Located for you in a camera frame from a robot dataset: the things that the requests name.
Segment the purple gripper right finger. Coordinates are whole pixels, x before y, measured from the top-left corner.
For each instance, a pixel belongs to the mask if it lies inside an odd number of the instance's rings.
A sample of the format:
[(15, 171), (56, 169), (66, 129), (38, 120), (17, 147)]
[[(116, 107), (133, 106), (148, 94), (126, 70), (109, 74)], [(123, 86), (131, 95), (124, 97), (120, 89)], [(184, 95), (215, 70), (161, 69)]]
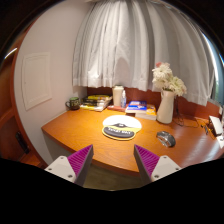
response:
[(157, 156), (139, 145), (134, 146), (134, 157), (144, 185), (181, 170), (167, 155)]

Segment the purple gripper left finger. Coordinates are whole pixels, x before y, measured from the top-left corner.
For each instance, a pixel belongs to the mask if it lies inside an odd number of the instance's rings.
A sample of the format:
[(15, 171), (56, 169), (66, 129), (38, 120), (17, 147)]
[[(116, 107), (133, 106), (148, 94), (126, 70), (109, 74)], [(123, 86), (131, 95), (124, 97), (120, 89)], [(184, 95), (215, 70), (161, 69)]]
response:
[(59, 156), (46, 168), (46, 171), (82, 186), (85, 182), (93, 155), (93, 146), (89, 145), (68, 157)]

